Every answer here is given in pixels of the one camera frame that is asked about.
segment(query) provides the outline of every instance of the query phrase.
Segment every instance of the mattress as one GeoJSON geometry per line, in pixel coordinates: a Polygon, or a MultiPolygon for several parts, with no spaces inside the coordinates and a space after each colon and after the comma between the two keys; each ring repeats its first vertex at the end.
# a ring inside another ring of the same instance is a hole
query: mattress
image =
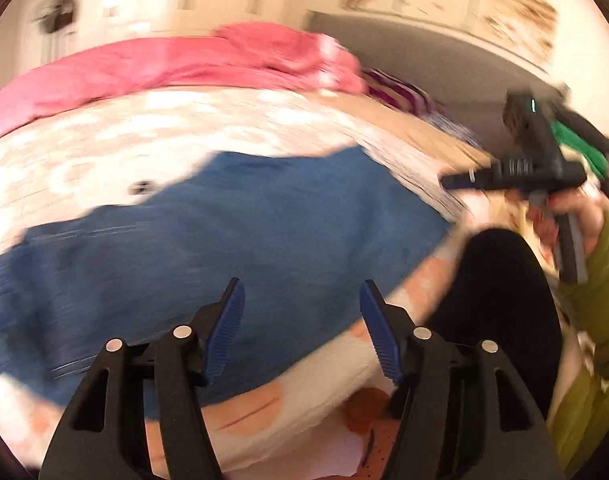
{"type": "MultiPolygon", "coordinates": [[[[484,164],[488,157],[366,96],[167,88],[23,126],[0,139],[0,254],[30,226],[76,218],[99,205],[137,203],[143,190],[186,177],[214,152],[320,156],[355,143],[457,222],[388,298],[421,322],[449,286],[469,233],[490,224],[519,228],[518,215],[500,196],[444,193],[440,171],[484,164]]],[[[220,466],[235,470],[290,452],[374,378],[381,373],[359,321],[276,380],[203,409],[220,466]]],[[[61,413],[0,376],[0,434],[25,465],[40,466],[61,413]]],[[[165,476],[156,421],[147,422],[147,433],[155,473],[165,476]]]]}

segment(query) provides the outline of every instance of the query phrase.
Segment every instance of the green strap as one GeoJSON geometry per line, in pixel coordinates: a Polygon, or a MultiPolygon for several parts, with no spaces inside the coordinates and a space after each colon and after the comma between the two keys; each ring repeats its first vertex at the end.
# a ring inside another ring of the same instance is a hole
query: green strap
{"type": "Polygon", "coordinates": [[[560,121],[552,121],[552,130],[558,144],[564,144],[571,149],[576,150],[587,159],[591,171],[599,178],[605,178],[609,172],[609,163],[605,156],[590,145],[586,140],[581,139],[578,134],[567,128],[560,121]]]}

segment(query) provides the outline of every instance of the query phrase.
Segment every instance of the human hand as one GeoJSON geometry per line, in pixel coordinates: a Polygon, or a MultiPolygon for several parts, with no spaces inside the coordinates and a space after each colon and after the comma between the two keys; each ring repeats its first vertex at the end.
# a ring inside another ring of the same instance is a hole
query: human hand
{"type": "MultiPolygon", "coordinates": [[[[508,191],[505,197],[510,202],[522,202],[525,197],[516,190],[508,191]]],[[[578,224],[584,239],[586,256],[596,248],[598,238],[605,224],[605,213],[594,199],[580,189],[569,189],[549,196],[547,200],[547,212],[553,215],[565,213],[576,213],[578,224]]],[[[552,215],[545,215],[542,208],[529,206],[527,219],[534,223],[534,232],[540,241],[549,248],[558,245],[558,225],[552,215]]]]}

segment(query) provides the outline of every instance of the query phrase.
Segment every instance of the blue ribbed rubber pad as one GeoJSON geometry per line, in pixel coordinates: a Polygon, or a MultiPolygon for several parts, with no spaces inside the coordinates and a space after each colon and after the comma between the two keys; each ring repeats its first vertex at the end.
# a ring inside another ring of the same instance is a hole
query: blue ribbed rubber pad
{"type": "Polygon", "coordinates": [[[382,299],[368,282],[360,287],[360,310],[386,377],[398,384],[403,378],[403,360],[393,330],[382,311],[382,299]]]}
{"type": "Polygon", "coordinates": [[[229,299],[224,304],[222,314],[211,335],[206,340],[206,362],[203,375],[209,384],[224,370],[233,344],[233,337],[240,327],[240,320],[244,312],[244,298],[244,285],[238,280],[233,286],[229,299]]]}

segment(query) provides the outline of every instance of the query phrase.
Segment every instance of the gray handle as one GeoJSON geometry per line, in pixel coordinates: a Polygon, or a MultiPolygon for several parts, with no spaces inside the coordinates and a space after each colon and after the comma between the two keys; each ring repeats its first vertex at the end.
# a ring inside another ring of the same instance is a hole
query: gray handle
{"type": "Polygon", "coordinates": [[[553,256],[560,280],[570,284],[587,283],[587,257],[578,217],[567,213],[556,216],[555,221],[558,224],[558,246],[554,248],[553,256]]]}

